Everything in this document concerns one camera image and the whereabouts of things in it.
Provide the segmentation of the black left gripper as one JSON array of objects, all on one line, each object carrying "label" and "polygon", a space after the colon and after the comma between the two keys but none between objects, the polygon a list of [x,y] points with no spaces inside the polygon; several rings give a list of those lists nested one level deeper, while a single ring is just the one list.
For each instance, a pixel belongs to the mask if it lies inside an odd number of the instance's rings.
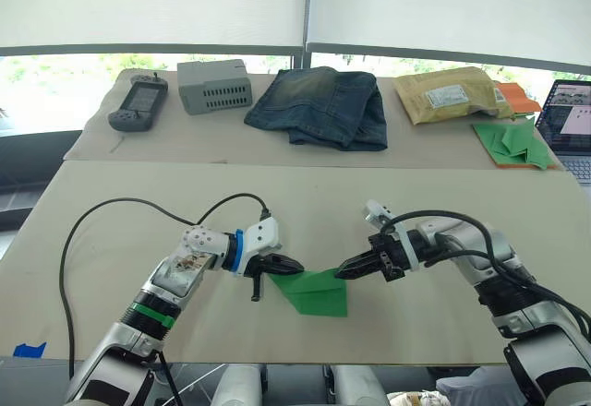
[{"label": "black left gripper", "polygon": [[262,295],[262,275],[274,276],[296,275],[305,270],[297,260],[280,254],[256,255],[252,257],[244,272],[244,276],[253,282],[252,302],[258,302]]}]

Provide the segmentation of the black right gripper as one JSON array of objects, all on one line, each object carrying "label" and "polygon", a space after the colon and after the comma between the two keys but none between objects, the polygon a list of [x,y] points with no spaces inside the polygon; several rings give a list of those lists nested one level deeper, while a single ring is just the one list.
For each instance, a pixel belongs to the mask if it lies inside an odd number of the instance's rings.
[{"label": "black right gripper", "polygon": [[368,238],[370,250],[345,260],[335,271],[335,278],[356,280],[380,272],[386,281],[405,276],[408,258],[399,240],[377,233]]}]

